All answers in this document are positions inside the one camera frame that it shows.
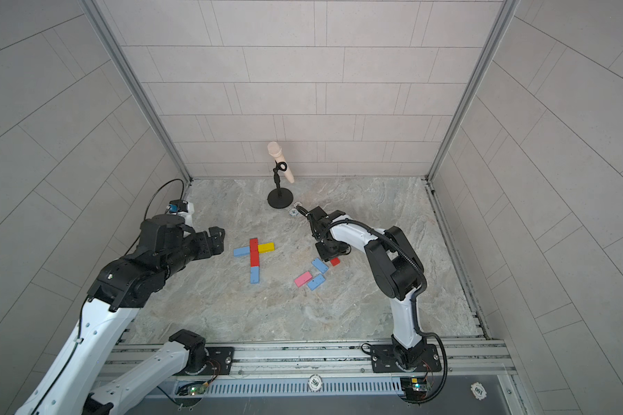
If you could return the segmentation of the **circuit board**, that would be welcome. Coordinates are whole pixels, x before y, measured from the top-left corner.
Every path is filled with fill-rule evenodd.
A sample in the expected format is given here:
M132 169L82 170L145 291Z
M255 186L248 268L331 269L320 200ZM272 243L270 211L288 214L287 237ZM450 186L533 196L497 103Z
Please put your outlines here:
M427 398L429 383L426 378L401 377L403 399L411 402L422 402Z
M176 395L179 397L195 397L206 394L211 386L211 381L194 381L178 387Z

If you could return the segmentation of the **left circuit board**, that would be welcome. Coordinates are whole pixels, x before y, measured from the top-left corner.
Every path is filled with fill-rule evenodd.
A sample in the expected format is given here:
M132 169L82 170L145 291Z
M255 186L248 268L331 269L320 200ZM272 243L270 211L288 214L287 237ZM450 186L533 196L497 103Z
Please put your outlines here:
M211 386L211 381L194 381L178 387L176 395L179 397L195 397L206 394Z

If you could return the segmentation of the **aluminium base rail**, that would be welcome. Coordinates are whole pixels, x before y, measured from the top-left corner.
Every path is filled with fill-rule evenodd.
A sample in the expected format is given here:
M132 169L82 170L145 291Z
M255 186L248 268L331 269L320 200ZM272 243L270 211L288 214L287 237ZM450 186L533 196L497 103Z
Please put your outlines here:
M209 346L211 364L200 375L173 375L155 387L153 397L175 400L338 395L402 396L401 377L426 378L429 389L447 385L454 376L513 375L506 345L481 337L446 338L444 352L413 372L403 372L382 341L242 342ZM323 389L308 389L320 375ZM211 381L206 394L179 397L178 387Z

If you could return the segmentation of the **light blue block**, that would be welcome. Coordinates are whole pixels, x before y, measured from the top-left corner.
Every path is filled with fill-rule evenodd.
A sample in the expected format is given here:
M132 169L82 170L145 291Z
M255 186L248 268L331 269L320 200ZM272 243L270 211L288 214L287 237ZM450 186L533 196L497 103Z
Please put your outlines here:
M250 283L256 285L260 283L260 268L259 266L252 266L250 268Z
M310 280L307 283L307 287L311 291L314 291L314 290L318 289L318 287L320 287L320 285L322 285L323 283L325 283L325 277L324 277L323 274L320 274L320 275L316 276L315 278L313 278L312 280Z
M237 248L234 250L234 256L237 258L249 256L250 254L251 254L250 247L242 247L242 248Z
M314 259L312 264L321 274L325 274L329 271L329 267L319 258Z

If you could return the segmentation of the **right circuit board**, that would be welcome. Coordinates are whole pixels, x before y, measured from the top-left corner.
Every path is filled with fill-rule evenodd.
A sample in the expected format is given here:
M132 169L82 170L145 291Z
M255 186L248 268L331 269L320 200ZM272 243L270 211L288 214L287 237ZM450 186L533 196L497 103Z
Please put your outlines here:
M429 383L426 378L401 377L403 399L411 402L422 402L427 398Z

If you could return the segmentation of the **poker chip right corner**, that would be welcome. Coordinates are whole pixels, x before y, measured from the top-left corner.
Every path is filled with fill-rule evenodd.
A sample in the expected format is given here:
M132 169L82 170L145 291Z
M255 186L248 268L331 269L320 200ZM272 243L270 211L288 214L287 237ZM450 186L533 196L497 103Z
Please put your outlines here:
M485 386L480 382L474 382L470 385L470 390L475 399L483 401L487 397L487 391Z

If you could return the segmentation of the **beige wooden microphone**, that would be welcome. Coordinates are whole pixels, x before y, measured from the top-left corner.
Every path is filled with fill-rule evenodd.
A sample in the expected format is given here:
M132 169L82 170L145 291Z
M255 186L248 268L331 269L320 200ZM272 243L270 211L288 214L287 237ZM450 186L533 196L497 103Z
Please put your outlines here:
M292 174L291 167L287 163L283 155L283 150L280 144L277 142L270 142L268 144L268 154L275 160L275 162L277 162L278 167L281 167L281 166L285 167L285 169L282 172L287 178L287 181L289 181L289 183L294 183L295 182L294 174Z

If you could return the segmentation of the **red stem block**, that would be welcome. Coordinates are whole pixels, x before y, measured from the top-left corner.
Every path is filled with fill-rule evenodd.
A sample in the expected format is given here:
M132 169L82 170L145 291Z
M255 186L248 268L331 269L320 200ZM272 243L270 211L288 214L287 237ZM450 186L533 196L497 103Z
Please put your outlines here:
M251 240L249 240L249 249L251 253L258 253L258 245L259 245L259 241L257 238L252 238Z

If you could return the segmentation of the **pink block lower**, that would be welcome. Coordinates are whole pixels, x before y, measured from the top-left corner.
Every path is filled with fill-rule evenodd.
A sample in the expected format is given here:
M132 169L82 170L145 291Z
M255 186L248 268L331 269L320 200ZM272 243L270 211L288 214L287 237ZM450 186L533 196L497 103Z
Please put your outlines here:
M311 280L313 280L313 279L314 279L314 276L313 276L313 275L312 275L309 271L307 271L306 273L303 273L303 274L299 275L299 276L298 276L298 277L294 280L294 283L295 283L295 285L296 285L298 288L300 288L300 287L302 287L303 285L308 284L308 283L309 283Z

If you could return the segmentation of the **yellow block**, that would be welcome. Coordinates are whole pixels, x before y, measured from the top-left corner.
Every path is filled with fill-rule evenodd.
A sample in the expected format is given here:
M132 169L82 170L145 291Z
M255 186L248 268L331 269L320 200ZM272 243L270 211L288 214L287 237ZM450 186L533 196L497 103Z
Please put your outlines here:
M258 254L273 252L275 250L275 244L273 243L259 244L257 246L257 250L258 250Z

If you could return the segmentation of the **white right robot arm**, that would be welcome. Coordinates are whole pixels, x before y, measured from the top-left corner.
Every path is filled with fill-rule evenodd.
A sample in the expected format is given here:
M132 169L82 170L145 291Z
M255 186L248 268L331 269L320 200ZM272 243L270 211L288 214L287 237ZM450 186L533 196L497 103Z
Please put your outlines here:
M427 289L427 280L403 231L372 228L341 211L309 222L321 259L338 258L353 248L365 254L378 288L390 299L395 359L404 370L420 366L427 340L419 324L417 297Z

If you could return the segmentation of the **black microphone stand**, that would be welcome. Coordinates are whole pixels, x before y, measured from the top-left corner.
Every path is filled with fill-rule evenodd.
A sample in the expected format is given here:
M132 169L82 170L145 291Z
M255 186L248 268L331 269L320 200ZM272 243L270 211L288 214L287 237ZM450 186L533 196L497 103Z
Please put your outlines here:
M288 173L286 162L276 162L273 168L275 189L268 194L268 205L274 209L284 209L294 202L294 195L288 188L282 188L280 172Z

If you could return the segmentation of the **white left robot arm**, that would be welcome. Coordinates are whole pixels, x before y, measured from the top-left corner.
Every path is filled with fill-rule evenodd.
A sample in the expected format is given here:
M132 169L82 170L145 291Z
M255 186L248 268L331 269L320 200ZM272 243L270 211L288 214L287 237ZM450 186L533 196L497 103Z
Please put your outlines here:
M225 231L164 225L164 242L105 266L81 306L76 327L19 414L124 414L178 373L198 375L210 364L205 340L179 330L155 354L103 387L95 381L127 325L150 295L193 260L223 253Z

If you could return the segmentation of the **poker chip on rail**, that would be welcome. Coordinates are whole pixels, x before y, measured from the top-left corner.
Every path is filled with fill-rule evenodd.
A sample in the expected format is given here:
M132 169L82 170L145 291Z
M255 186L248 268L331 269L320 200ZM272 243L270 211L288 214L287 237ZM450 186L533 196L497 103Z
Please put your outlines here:
M311 375L308 379L308 389L312 393L318 393L323 389L323 379L320 375Z

